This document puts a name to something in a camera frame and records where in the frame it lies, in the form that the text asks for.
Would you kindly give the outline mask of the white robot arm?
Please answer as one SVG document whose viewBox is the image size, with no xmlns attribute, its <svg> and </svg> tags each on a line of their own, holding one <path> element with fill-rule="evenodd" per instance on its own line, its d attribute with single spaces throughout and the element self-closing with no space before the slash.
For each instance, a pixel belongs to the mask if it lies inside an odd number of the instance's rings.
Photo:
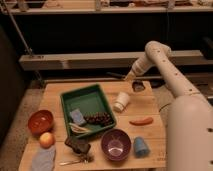
<svg viewBox="0 0 213 171">
<path fill-rule="evenodd" d="M 168 110 L 167 171 L 213 171 L 213 106 L 170 62 L 170 54 L 169 46 L 149 41 L 124 80 L 133 82 L 156 66 L 174 96 Z"/>
</svg>

